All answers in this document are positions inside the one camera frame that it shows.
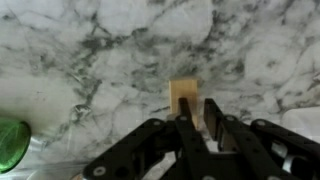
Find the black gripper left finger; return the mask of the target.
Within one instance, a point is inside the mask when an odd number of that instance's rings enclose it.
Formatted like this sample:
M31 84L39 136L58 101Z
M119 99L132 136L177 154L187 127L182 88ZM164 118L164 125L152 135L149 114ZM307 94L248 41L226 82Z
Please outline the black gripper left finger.
M85 180L142 180L165 155L176 162L161 180L203 180L209 175L209 151L192 122L185 98L178 100L174 120L151 118L90 162L82 171Z

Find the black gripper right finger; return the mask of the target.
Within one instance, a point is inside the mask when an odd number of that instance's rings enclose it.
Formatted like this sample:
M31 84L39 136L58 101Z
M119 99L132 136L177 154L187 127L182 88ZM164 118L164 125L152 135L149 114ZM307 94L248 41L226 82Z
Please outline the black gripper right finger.
M319 143L265 119L247 125L213 99L204 101L204 122L219 151L244 158L248 179L320 180Z

